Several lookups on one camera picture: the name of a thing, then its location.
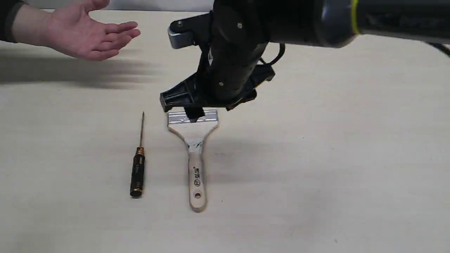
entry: person's arm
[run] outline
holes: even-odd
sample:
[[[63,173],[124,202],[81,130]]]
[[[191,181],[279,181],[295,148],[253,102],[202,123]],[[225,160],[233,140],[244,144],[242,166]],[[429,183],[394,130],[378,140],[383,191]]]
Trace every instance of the person's arm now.
[[[0,40],[50,47],[63,54],[105,60],[119,54],[140,35],[136,22],[104,24],[93,20],[89,12],[106,8],[109,0],[85,0],[46,12],[19,0],[0,0]]]

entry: table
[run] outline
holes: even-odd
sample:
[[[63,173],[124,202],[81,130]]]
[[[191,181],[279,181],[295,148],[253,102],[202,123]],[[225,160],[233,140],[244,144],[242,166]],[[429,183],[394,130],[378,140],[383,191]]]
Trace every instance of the table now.
[[[94,12],[142,31],[100,63],[0,45],[0,252],[450,252],[450,59],[421,42],[288,45],[255,101],[219,110],[192,212],[159,93],[197,68],[199,49],[167,38],[194,15]]]

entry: black screwdriver handle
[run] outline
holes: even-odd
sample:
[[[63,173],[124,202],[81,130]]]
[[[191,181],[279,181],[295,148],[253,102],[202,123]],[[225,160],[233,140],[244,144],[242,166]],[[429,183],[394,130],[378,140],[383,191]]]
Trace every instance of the black screwdriver handle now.
[[[139,198],[144,191],[145,155],[144,148],[138,147],[133,158],[133,170],[131,172],[130,196]]]

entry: wooden handle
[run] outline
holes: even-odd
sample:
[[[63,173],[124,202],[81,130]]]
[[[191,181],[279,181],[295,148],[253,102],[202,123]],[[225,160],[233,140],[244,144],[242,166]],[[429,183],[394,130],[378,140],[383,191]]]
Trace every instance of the wooden handle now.
[[[194,212],[203,212],[206,208],[206,188],[203,176],[201,154],[189,153],[189,201]]]

